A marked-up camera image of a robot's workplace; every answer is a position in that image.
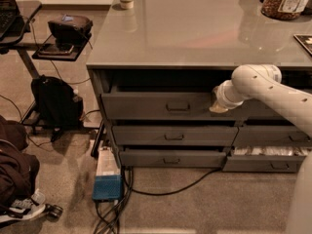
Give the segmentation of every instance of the drawer handle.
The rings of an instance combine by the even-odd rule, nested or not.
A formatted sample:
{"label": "drawer handle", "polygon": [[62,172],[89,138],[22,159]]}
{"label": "drawer handle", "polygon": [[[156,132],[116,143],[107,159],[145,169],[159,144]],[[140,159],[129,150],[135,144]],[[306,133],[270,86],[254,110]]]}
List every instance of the drawer handle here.
{"label": "drawer handle", "polygon": [[189,112],[191,110],[191,106],[189,103],[187,103],[186,107],[172,107],[169,106],[168,104],[166,104],[166,109],[168,112],[171,113],[186,113]]}
{"label": "drawer handle", "polygon": [[167,136],[164,135],[165,140],[184,140],[184,135],[179,136]]}
{"label": "drawer handle", "polygon": [[163,159],[164,164],[166,165],[177,165],[180,162],[180,159],[176,159],[176,160],[169,160],[167,161],[166,159]]}
{"label": "drawer handle", "polygon": [[289,138],[290,138],[290,140],[292,141],[292,142],[310,142],[311,141],[311,137],[310,136],[306,136],[306,137],[304,137],[304,138],[302,138],[302,139],[294,139],[292,136],[289,136]]}
{"label": "drawer handle", "polygon": [[288,170],[290,168],[289,164],[285,164],[285,167],[275,167],[272,163],[270,164],[273,170]]}

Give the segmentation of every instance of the jar of beans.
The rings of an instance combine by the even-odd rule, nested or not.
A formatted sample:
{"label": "jar of beans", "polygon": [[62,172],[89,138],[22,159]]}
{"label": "jar of beans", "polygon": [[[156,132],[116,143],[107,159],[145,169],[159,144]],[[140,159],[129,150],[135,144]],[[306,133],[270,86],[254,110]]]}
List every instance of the jar of beans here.
{"label": "jar of beans", "polygon": [[264,0],[262,13],[276,20],[295,20],[309,0]]}

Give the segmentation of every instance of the drawer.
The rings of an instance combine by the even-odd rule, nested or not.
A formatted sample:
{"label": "drawer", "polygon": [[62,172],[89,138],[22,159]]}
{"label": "drawer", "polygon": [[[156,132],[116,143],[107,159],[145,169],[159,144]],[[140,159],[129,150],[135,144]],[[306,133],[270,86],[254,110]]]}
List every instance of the drawer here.
{"label": "drawer", "polygon": [[119,152],[122,166],[221,168],[225,152],[216,150],[129,149]]}
{"label": "drawer", "polygon": [[311,146],[311,138],[295,126],[247,126],[239,128],[234,146]]}
{"label": "drawer", "polygon": [[225,126],[115,126],[118,145],[231,145],[237,128]]}
{"label": "drawer", "polygon": [[305,156],[228,156],[224,172],[296,173]]}
{"label": "drawer", "polygon": [[211,93],[205,92],[120,92],[101,95],[110,120],[244,120],[254,117],[280,117],[262,102],[250,99],[225,113],[212,113]]}

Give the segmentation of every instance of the laptop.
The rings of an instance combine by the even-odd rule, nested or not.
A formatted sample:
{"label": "laptop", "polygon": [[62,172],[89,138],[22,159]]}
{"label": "laptop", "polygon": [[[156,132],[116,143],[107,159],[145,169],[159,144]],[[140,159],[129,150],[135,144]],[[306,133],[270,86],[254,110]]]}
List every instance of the laptop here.
{"label": "laptop", "polygon": [[20,10],[16,0],[0,0],[0,41],[19,15]]}

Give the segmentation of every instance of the jar label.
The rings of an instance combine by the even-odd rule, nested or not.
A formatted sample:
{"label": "jar label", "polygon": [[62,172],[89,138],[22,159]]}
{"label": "jar label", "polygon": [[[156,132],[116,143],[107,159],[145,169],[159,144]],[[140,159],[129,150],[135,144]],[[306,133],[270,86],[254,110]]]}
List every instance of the jar label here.
{"label": "jar label", "polygon": [[278,12],[300,13],[303,12],[309,0],[283,0]]}

